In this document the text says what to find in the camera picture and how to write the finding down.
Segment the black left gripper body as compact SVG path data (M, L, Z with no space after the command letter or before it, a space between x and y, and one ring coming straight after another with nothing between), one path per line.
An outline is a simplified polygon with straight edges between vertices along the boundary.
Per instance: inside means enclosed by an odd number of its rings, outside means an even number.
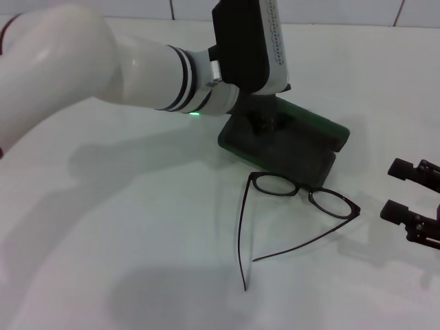
M276 95L245 94L237 102L237 113L247 115L250 113L262 118L272 118L276 115Z

